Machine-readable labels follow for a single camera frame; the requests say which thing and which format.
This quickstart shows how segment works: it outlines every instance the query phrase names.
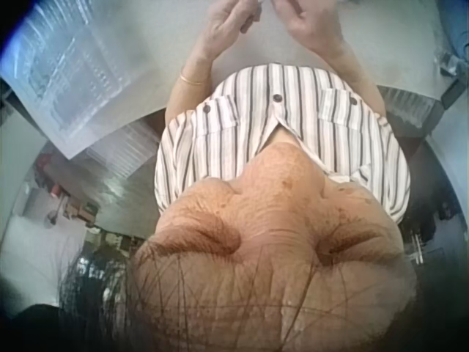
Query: bracelet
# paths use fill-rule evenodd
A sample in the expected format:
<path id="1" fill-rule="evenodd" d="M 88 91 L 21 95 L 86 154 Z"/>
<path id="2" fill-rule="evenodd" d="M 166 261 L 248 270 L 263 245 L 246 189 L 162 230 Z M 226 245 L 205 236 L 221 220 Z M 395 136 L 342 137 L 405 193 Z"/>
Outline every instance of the bracelet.
<path id="1" fill-rule="evenodd" d="M 190 84 L 191 86 L 201 86 L 201 85 L 203 85 L 203 83 L 205 83 L 205 81 L 203 81 L 203 82 L 194 82 L 194 81 L 191 81 L 190 79 L 187 79 L 182 74 L 182 69 L 181 69 L 181 72 L 180 72 L 179 76 L 185 83 Z"/>

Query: white table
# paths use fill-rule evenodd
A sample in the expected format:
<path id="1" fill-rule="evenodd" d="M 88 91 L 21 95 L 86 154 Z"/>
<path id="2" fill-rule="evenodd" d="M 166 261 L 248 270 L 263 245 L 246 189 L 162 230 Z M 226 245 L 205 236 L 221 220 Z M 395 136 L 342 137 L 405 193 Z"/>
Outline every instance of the white table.
<path id="1" fill-rule="evenodd" d="M 41 124 L 34 106 L 26 105 L 45 134 L 68 158 L 140 117 L 166 106 L 172 85 L 206 19 L 212 0 L 123 1 L 99 28 L 113 33 L 135 57 L 141 71 L 118 98 L 104 106 L 76 135 L 61 139 Z M 439 99 L 451 83 L 434 62 L 446 46 L 434 0 L 360 0 L 340 6 L 344 36 L 377 84 Z M 227 51 L 214 68 L 214 83 L 249 65 L 282 62 L 322 66 L 297 45 L 278 21 L 272 4 L 263 3 L 261 23 Z"/>

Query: shirt pocket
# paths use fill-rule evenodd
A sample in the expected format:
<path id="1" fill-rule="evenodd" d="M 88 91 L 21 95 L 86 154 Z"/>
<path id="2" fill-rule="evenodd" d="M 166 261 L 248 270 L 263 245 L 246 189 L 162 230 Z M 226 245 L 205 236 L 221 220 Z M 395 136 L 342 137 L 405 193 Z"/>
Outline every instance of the shirt pocket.
<path id="1" fill-rule="evenodd" d="M 343 89 L 324 89 L 322 91 L 318 117 L 352 130 L 361 131 L 369 108 L 360 95 Z"/>
<path id="2" fill-rule="evenodd" d="M 233 98 L 224 95 L 207 100 L 196 109 L 196 136 L 219 133 L 238 125 L 238 112 Z"/>
<path id="3" fill-rule="evenodd" d="M 369 163 L 363 137 L 371 109 L 354 92 L 323 89 L 318 113 L 318 155 L 329 169 L 351 176 Z"/>
<path id="4" fill-rule="evenodd" d="M 230 180 L 237 176 L 239 115 L 232 97 L 224 95 L 197 107 L 193 146 L 194 182 L 204 177 Z"/>

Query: striped shirt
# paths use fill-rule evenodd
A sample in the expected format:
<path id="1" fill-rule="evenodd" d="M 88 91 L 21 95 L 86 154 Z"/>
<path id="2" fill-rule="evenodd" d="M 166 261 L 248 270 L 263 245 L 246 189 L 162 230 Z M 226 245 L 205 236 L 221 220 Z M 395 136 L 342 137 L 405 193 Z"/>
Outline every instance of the striped shirt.
<path id="1" fill-rule="evenodd" d="M 239 176 L 278 125 L 330 179 L 359 183 L 394 221 L 402 219 L 410 174 L 387 119 L 337 75 L 280 64 L 232 74 L 195 110 L 169 123 L 155 170 L 160 212 L 204 177 Z"/>

